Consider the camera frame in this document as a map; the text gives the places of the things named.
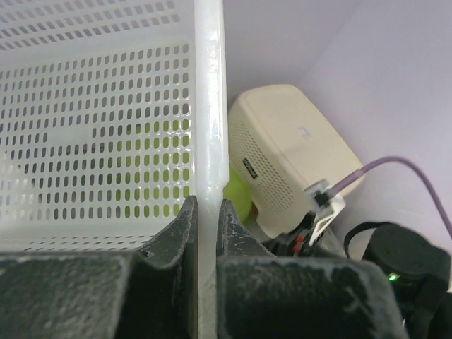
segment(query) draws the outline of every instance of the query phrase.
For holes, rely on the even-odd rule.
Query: black strap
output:
[[[430,322],[433,313],[430,310],[417,307],[412,313],[409,321],[405,322],[411,339],[427,339],[429,337]]]
[[[387,222],[363,222],[362,224],[359,224],[355,228],[352,228],[344,238],[344,251],[345,251],[345,254],[347,254],[347,258],[350,257],[350,255],[348,253],[348,247],[349,247],[352,239],[355,237],[355,235],[357,235],[361,232],[367,231],[367,230],[372,230],[374,228],[378,228],[381,225],[384,225],[386,223]]]

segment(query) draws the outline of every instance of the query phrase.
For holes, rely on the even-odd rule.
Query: white plastic basket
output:
[[[135,248],[189,194],[216,223],[227,181],[218,8],[0,2],[0,250]]]

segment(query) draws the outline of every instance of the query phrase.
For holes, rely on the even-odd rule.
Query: lavender wall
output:
[[[362,162],[394,154],[417,162],[452,215],[452,1],[363,1],[299,87]],[[452,251],[410,170],[377,169],[358,195],[339,235],[365,220],[393,220]]]
[[[361,0],[225,0],[227,93],[297,85]]]

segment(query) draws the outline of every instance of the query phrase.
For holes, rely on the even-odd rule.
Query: red component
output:
[[[295,240],[295,246],[294,246],[294,248],[293,248],[293,251],[294,251],[295,253],[299,253],[299,251],[300,251],[300,249],[301,249],[302,247],[301,247],[301,246],[298,246],[298,245],[301,244],[303,241],[304,241],[304,238],[303,238],[301,235],[299,235],[299,236],[297,237],[297,240]]]

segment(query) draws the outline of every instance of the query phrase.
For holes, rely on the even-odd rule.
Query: speaker grille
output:
[[[283,213],[293,204],[291,188],[270,164],[242,121],[235,119],[230,124],[229,135],[231,162],[251,188],[254,203],[257,202],[273,213]],[[256,179],[253,179],[245,167],[245,158],[257,173]]]

